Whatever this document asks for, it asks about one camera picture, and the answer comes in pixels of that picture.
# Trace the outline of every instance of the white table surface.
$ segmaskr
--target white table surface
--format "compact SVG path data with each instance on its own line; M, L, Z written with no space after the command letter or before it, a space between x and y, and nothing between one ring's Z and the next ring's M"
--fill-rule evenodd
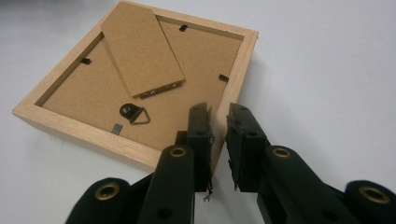
M136 1L260 32L238 103L272 144L296 150L327 184L367 179L396 192L396 2ZM0 1L0 223L63 223L85 189L149 171L42 133L13 107L115 5ZM195 223L263 223L233 191L223 150Z

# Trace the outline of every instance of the metal grommet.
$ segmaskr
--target metal grommet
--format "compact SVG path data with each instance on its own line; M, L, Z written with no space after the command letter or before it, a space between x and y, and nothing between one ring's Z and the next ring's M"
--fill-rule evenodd
M359 188L359 192L366 199L372 201L373 203L390 203L389 196L379 189L369 186L362 186Z
M182 147L175 147L175 148L172 148L170 151L170 154L173 157L182 157L182 156L186 155L186 153L187 153L186 149L184 149Z
M100 201L105 201L114 198L119 192L119 184L116 182L108 182L96 190L95 198Z
M282 159L287 159L287 158L289 158L291 156L289 151L287 151L284 148L280 148L280 147L274 148L272 152L273 152L274 155L276 155L276 156L278 156L279 158L282 158Z

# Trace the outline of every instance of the wooden picture frame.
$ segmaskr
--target wooden picture frame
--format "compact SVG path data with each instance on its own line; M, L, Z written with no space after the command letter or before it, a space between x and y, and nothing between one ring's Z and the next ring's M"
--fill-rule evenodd
M237 38L241 41L229 74L228 83L220 96L218 108L212 116L211 127L216 137L212 147L212 165L216 167L227 131L226 116L228 115L229 105L230 103L235 103L238 99L245 74L248 70L252 51L258 37L258 32L156 7L148 8L154 12L158 20L172 22L173 24L186 24L189 29L225 35ZM85 122L68 118L43 108L42 106L80 65L81 60L90 53L100 39L103 38L101 24L108 15L109 14L101 19L99 23L95 25L14 108L13 114L38 130L60 136L80 146L110 156L113 159L127 163L140 162L149 167L155 167L161 155L160 149L126 139Z

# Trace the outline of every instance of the d-ring hanger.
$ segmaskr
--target d-ring hanger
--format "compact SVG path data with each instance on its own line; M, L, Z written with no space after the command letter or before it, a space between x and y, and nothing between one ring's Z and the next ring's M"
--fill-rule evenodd
M140 122L134 122L139 115L145 112L146 118L147 120L145 121L140 121ZM147 124L151 121L150 117L149 117L149 113L146 110L145 107L139 107L137 105L133 105L133 104L125 104L120 108L120 114L129 120L129 123L132 125L138 125L138 124Z

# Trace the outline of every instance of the frame backing board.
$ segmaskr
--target frame backing board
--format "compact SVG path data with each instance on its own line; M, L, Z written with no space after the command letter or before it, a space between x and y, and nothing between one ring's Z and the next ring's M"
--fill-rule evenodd
M229 103L236 102L258 33L155 7L153 10L186 82L147 99L132 98L106 50L101 24L93 29L17 105L14 115L39 130L97 149L123 161L155 167L177 131L187 130L189 108L212 106L216 166L226 132ZM186 24L185 32L178 28ZM90 58L91 64L80 63ZM229 77L228 83L219 75ZM151 123L131 126L119 114L126 103L147 109ZM120 135L111 133L115 123Z
M151 9L119 3L101 28L107 54L132 96L184 80Z

